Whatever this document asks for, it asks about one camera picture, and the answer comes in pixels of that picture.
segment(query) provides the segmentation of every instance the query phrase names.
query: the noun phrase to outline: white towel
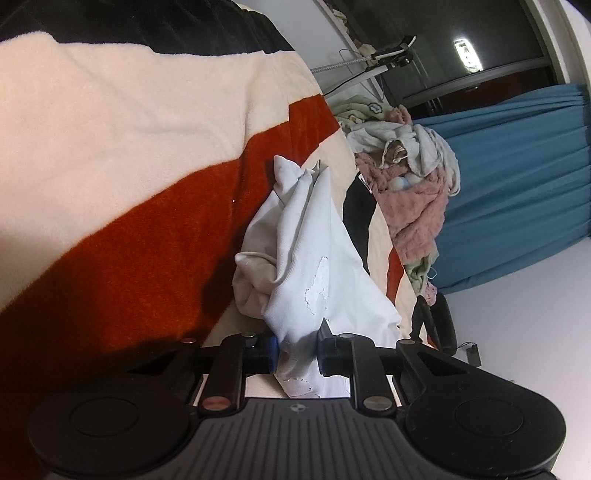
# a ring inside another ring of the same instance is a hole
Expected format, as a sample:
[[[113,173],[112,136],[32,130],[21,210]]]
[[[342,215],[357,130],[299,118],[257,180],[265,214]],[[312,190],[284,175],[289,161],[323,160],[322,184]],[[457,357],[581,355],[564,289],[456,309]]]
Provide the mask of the white towel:
[[[277,336],[277,378],[290,397],[348,396],[348,379],[318,370],[322,319],[335,335],[358,333],[394,347],[400,315],[363,269],[330,196],[330,170],[302,170],[276,156],[275,179],[236,255],[236,305]]]
[[[449,196],[460,192],[460,167],[452,148],[435,130],[419,124],[401,125],[392,122],[364,122],[352,127],[347,141],[354,153],[382,152],[379,168],[388,167],[386,152],[390,143],[400,141],[406,149],[411,171],[425,178],[439,165],[446,172]]]

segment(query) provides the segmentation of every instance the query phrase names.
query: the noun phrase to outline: logo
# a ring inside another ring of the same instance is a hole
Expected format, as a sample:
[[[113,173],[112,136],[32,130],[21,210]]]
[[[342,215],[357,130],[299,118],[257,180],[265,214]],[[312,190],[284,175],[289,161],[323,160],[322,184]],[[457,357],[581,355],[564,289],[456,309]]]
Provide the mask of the logo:
[[[301,403],[294,403],[290,407],[290,410],[294,413],[300,413],[300,412],[304,411],[305,409],[306,409],[306,406],[302,405]]]

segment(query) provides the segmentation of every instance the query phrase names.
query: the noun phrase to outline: striped blanket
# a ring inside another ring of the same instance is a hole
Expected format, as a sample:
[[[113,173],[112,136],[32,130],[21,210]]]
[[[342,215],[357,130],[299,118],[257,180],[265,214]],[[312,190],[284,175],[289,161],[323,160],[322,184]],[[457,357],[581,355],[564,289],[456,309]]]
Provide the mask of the striped blanket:
[[[41,397],[202,341],[232,309],[233,255],[274,155],[328,164],[371,277],[392,301],[407,288],[320,88],[263,15],[226,0],[8,2],[0,62],[0,478],[42,474],[26,438]]]

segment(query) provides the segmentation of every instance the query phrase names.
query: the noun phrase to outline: cloth pile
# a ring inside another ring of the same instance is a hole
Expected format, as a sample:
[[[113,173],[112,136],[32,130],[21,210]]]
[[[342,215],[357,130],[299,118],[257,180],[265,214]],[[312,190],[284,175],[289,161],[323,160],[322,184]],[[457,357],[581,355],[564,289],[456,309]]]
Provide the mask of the cloth pile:
[[[367,121],[386,121],[412,125],[413,120],[404,105],[392,108],[387,103],[375,102],[363,95],[355,95],[345,103],[331,107],[341,129],[348,134],[355,126]]]
[[[400,105],[361,95],[332,107],[366,184],[382,209],[392,243],[417,295],[434,300],[428,273],[439,253],[448,197],[460,192],[460,169],[449,144],[434,130],[413,124]]]

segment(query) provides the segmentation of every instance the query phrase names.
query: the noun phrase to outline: blue curtain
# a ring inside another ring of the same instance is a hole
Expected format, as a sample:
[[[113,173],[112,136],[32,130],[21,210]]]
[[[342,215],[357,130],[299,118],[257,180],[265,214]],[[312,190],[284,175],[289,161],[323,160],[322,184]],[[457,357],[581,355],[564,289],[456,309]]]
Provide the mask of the blue curtain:
[[[569,84],[417,121],[447,140],[462,175],[437,237],[432,282],[443,293],[520,270],[590,233],[590,117],[586,88]]]

